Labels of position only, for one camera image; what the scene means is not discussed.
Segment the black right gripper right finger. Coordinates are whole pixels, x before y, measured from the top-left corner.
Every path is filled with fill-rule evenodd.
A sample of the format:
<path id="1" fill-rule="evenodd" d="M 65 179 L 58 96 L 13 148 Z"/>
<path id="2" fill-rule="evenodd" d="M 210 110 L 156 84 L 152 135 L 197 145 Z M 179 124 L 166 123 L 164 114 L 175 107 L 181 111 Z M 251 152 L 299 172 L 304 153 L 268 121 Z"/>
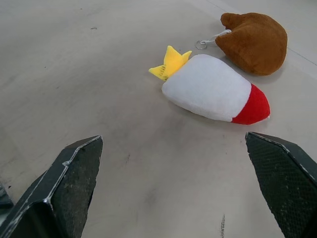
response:
<path id="1" fill-rule="evenodd" d="M 249 158 L 260 190 L 286 238 L 317 236 L 317 164 L 297 144 L 248 132 Z"/>

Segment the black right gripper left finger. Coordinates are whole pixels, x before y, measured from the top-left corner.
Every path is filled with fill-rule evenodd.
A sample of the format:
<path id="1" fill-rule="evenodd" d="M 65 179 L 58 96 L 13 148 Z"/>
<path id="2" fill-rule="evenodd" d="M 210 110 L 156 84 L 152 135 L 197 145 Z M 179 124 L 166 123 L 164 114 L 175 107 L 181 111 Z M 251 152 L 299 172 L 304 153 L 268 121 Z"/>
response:
<path id="1" fill-rule="evenodd" d="M 13 206 L 0 226 L 2 238 L 79 238 L 96 186 L 103 138 L 66 146 Z"/>

